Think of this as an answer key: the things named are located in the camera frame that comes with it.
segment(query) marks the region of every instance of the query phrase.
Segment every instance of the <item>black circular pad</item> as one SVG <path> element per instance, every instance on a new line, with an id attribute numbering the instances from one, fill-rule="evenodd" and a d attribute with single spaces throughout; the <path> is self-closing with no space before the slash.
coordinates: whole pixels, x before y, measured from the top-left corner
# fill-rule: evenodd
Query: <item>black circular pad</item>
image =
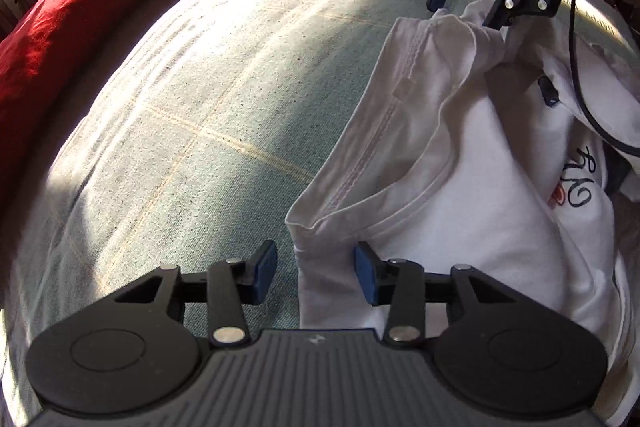
<path id="1" fill-rule="evenodd" d="M 524 373 L 549 369 L 562 357 L 555 339 L 531 329 L 502 331 L 489 341 L 488 349 L 496 362 Z"/>
<path id="2" fill-rule="evenodd" d="M 194 373 L 196 339 L 166 314 L 144 304 L 85 311 L 39 335 L 27 353 L 31 385 L 46 405 L 75 415 L 133 411 Z"/>
<path id="3" fill-rule="evenodd" d="M 476 306 L 436 341 L 434 362 L 472 403 L 527 419 L 590 407 L 607 370 L 595 336 L 533 301 Z"/>
<path id="4" fill-rule="evenodd" d="M 118 371 L 139 362 L 145 345 L 142 337 L 131 331 L 92 331 L 73 343 L 71 358 L 89 371 Z"/>

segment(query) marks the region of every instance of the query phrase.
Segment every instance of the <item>textured grip surface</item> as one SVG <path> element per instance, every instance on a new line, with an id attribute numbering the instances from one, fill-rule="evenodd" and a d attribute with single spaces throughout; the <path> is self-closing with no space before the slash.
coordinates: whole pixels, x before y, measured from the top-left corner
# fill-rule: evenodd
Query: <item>textured grip surface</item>
<path id="1" fill-rule="evenodd" d="M 33 427 L 602 427 L 591 412 L 541 422 L 495 418 L 454 397 L 423 357 L 371 330 L 264 331 L 219 351 L 194 384 L 156 409 L 113 420 L 47 411 Z"/>

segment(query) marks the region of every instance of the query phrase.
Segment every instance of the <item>blue finger pad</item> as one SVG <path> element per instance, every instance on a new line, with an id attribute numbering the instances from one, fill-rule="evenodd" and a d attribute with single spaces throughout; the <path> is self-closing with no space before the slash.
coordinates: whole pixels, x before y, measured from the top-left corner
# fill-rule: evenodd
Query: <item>blue finger pad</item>
<path id="1" fill-rule="evenodd" d="M 278 267 L 278 247 L 271 241 L 254 270 L 254 303 L 260 304 L 269 292 L 271 281 Z"/>
<path id="2" fill-rule="evenodd" d="M 360 288 L 364 293 L 364 298 L 372 306 L 378 304 L 378 288 L 376 287 L 376 272 L 371 264 L 367 253 L 361 248 L 353 249 L 353 266 L 356 270 Z"/>

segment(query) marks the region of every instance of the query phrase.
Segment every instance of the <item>plaid pattern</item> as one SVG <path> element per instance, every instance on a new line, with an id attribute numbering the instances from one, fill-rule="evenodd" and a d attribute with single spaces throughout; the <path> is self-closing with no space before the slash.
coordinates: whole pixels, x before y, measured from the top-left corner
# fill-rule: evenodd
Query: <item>plaid pattern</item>
<path id="1" fill-rule="evenodd" d="M 469 1 L 449 7 L 460 13 Z M 398 16 L 428 17 L 425 0 L 180 0 L 153 24 L 20 224 L 3 311 L 2 391 L 16 423 L 38 409 L 24 373 L 34 336 L 159 264 L 200 271 L 275 239 L 280 267 L 249 322 L 297 325 L 284 216 L 340 136 Z M 186 324 L 204 334 L 203 305 L 188 307 Z"/>

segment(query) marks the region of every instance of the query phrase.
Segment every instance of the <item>logo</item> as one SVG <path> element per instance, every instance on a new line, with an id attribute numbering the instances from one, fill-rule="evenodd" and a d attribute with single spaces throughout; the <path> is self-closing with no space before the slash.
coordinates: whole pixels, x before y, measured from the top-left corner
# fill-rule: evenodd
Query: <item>logo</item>
<path id="1" fill-rule="evenodd" d="M 593 174 L 598 166 L 588 147 L 584 150 L 577 149 L 576 152 L 580 160 L 570 161 L 564 165 L 560 182 L 549 199 L 549 206 L 556 206 L 556 204 L 562 206 L 567 202 L 573 208 L 580 208 L 591 201 L 593 195 L 590 184 L 594 184 L 595 181 L 587 176 Z"/>
<path id="2" fill-rule="evenodd" d="M 312 337 L 309 337 L 307 340 L 315 346 L 319 346 L 319 344 L 324 344 L 326 342 L 326 338 L 319 333 L 316 333 Z"/>

